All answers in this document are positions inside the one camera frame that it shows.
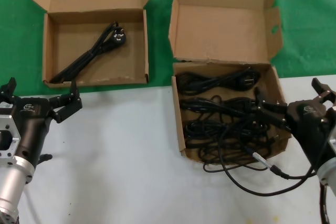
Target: black power cord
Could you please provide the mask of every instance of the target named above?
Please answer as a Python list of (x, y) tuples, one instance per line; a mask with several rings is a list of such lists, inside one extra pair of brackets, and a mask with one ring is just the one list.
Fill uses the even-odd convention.
[(124, 30), (119, 26), (118, 22), (114, 22), (105, 29), (89, 51), (82, 54), (66, 69), (54, 76), (50, 80), (50, 83), (72, 81), (96, 56), (120, 47), (125, 41), (126, 36)]
[(222, 157), (222, 149), (220, 148), (220, 142), (221, 142), (221, 139), (225, 136), (227, 132), (223, 132), (223, 135), (222, 137), (219, 139), (219, 145), (218, 145), (218, 153), (219, 153), (219, 159), (220, 159), (220, 163), (223, 167), (223, 170), (224, 172), (226, 173), (226, 175), (231, 179), (231, 181), (236, 185), (238, 186), (240, 189), (242, 189), (243, 191), (247, 192), (247, 193), (250, 193), (250, 194), (253, 194), (253, 195), (256, 195), (256, 196), (260, 196), (260, 197), (270, 197), (270, 196), (275, 196), (275, 195), (280, 195), (280, 194), (284, 194), (284, 193), (287, 193), (289, 191), (292, 191), (296, 188), (298, 188), (299, 186), (301, 186), (309, 177), (311, 177), (311, 174), (312, 174), (312, 171), (313, 171), (313, 168), (317, 166), (319, 160), (321, 159), (322, 155), (323, 155), (323, 150), (324, 148), (326, 147), (327, 145), (327, 142), (328, 141), (325, 141), (324, 143), (322, 143), (321, 145), (321, 148), (319, 149), (318, 151), (318, 158), (316, 159), (316, 163), (315, 165), (311, 166), (309, 168), (309, 170), (307, 171), (307, 173), (303, 176), (303, 178), (298, 182), (296, 183), (295, 185), (293, 186), (290, 186), (286, 189), (283, 189), (283, 190), (279, 190), (279, 191), (275, 191), (273, 193), (259, 193), (259, 192), (256, 192), (256, 191), (252, 191), (250, 189), (247, 189), (246, 187), (242, 186), (240, 183), (238, 183), (233, 177), (232, 175), (229, 173), (228, 169), (226, 168), (225, 166), (225, 163), (224, 163), (224, 159)]
[(219, 77), (209, 77), (198, 73), (184, 72), (176, 75), (176, 85), (177, 90), (181, 94), (198, 95), (214, 87), (246, 91), (251, 89), (259, 79), (260, 72), (252, 68), (224, 74)]

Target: green cloth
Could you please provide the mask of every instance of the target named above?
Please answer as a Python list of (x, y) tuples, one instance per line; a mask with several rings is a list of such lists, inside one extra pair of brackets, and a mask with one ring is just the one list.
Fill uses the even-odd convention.
[[(148, 13), (150, 83), (81, 88), (82, 92), (166, 86), (171, 83), (168, 41), (172, 0), (150, 0)], [(336, 74), (336, 0), (277, 0), (284, 48), (272, 60), (280, 77)], [(44, 10), (32, 0), (0, 0), (0, 84), (15, 77), (17, 95), (55, 94), (42, 77)]]

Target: cardboard box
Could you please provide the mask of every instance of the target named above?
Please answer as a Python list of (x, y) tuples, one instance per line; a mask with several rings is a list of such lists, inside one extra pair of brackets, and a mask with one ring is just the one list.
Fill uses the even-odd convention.
[(44, 23), (43, 82), (50, 88), (69, 83), (48, 81), (89, 50), (112, 22), (124, 28), (126, 43), (98, 56), (76, 78), (79, 86), (147, 83), (148, 0), (34, 0), (47, 11)]
[[(261, 72), (257, 85), (270, 101), (285, 102), (276, 69), (269, 60), (282, 48), (281, 19), (275, 0), (174, 0), (169, 40), (174, 57), (189, 62), (175, 63), (172, 77), (177, 137), (180, 152), (200, 161), (196, 149), (186, 149), (183, 122), (199, 114), (180, 110), (175, 75), (184, 71), (219, 76), (253, 67)], [(197, 95), (210, 99), (218, 94), (223, 100), (235, 97), (254, 98), (253, 89), (237, 92), (214, 88)], [(269, 137), (275, 156), (286, 149), (290, 134), (271, 127)]]

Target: black cable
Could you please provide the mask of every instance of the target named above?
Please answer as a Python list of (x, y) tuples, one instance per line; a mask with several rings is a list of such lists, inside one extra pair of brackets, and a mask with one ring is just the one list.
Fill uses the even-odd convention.
[(193, 72), (176, 75), (176, 85), (179, 93), (184, 95), (198, 95), (214, 87), (223, 87), (236, 91), (251, 89), (260, 79), (260, 72), (247, 68), (218, 77), (203, 76)]
[(118, 22), (110, 24), (98, 38), (94, 46), (82, 54), (77, 60), (54, 76), (50, 83), (62, 83), (74, 79), (96, 56), (111, 51), (125, 43), (126, 36)]
[[(203, 164), (203, 170), (207, 173), (220, 173), (220, 172), (224, 171), (224, 169), (208, 170), (208, 169), (205, 168), (206, 165), (208, 165), (208, 164), (206, 164), (206, 163)], [(232, 167), (228, 168), (228, 170), (233, 170), (233, 169), (240, 168), (240, 167), (245, 167), (245, 168), (248, 168), (248, 169), (251, 169), (251, 170), (256, 170), (258, 172), (262, 172), (262, 171), (267, 170), (267, 167), (265, 167), (265, 168), (255, 168), (255, 167), (252, 167), (252, 166), (249, 166), (249, 165), (235, 165), (235, 166), (232, 166)]]
[(320, 183), (320, 215), (322, 224), (329, 224), (327, 213), (327, 187)]
[(252, 191), (250, 189), (247, 189), (246, 187), (242, 186), (240, 183), (238, 183), (233, 177), (232, 175), (229, 173), (228, 169), (226, 168), (225, 164), (224, 164), (224, 160), (223, 160), (223, 157), (222, 157), (222, 149), (220, 147), (220, 142), (221, 142), (221, 139), (219, 139), (219, 145), (218, 145), (218, 153), (219, 153), (219, 159), (220, 159), (220, 163), (223, 167), (223, 170), (224, 172), (226, 173), (226, 175), (231, 179), (231, 181), (236, 185), (238, 186), (240, 189), (242, 189), (243, 191), (247, 192), (247, 193), (250, 193), (250, 194), (253, 194), (253, 195), (256, 195), (256, 196), (260, 196), (260, 197), (270, 197), (270, 196), (275, 196), (275, 195), (280, 195), (280, 194), (284, 194), (284, 193), (287, 193), (289, 191), (292, 191), (296, 188), (298, 188), (299, 186), (301, 186), (310, 176), (311, 176), (311, 173), (313, 171), (313, 168), (316, 167), (316, 165), (318, 164), (321, 156), (323, 155), (323, 150), (325, 148), (325, 146), (327, 145), (327, 142), (328, 141), (325, 141), (324, 143), (321, 144), (321, 148), (320, 150), (318, 151), (318, 158), (317, 158), (317, 161), (316, 163), (311, 166), (308, 170), (308, 172), (306, 173), (306, 175), (298, 182), (296, 183), (295, 185), (293, 186), (290, 186), (286, 189), (283, 189), (283, 190), (279, 190), (279, 191), (275, 191), (273, 193), (259, 193), (259, 192), (256, 192), (256, 191)]

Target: white tabletop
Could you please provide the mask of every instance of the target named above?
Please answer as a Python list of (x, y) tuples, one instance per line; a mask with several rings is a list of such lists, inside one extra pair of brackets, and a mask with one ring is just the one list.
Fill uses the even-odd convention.
[[(314, 98), (311, 79), (281, 79), (287, 102)], [(336, 76), (319, 79), (336, 90)], [(26, 186), (21, 224), (320, 223), (316, 177), (284, 195), (261, 198), (237, 188), (224, 173), (205, 173), (201, 164), (183, 158), (171, 87), (81, 97), (81, 111), (51, 124), (43, 153), (54, 159), (39, 165)], [(309, 168), (294, 138), (270, 162), (295, 176)], [(260, 192), (295, 183), (270, 171), (239, 168), (232, 174)], [(331, 190), (327, 203), (336, 223)]]

